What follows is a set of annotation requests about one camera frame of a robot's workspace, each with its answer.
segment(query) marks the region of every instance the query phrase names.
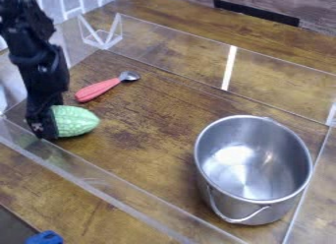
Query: metal bucket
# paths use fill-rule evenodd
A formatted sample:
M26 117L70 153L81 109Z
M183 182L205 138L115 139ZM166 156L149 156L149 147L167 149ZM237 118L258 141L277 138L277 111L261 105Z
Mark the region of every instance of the metal bucket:
M279 219L306 186L306 146L283 125L238 115L210 123L194 147L202 197L221 219L265 224Z

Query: transparent enclosure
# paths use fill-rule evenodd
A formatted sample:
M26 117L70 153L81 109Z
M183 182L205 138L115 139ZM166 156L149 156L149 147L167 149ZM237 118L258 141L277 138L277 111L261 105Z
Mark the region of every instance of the transparent enclosure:
M74 139L37 140L23 121L21 78L3 54L1 143L181 243L295 243L310 229L331 236L334 196L317 188L334 183L334 75L121 14L87 14L57 30L51 42L63 48L71 78L65 102L91 110L101 125ZM89 103L74 101L79 88L125 70L139 74L138 82ZM195 137L209 122L234 114L286 125L317 162L297 206L253 228L222 222L195 187Z

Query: spoon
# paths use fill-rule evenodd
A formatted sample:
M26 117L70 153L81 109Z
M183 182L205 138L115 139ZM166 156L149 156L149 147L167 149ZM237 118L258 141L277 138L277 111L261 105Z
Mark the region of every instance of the spoon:
M139 75L130 71L121 72L117 78L95 83L81 89L74 97L78 102L86 102L113 88L119 82L131 82L139 79Z

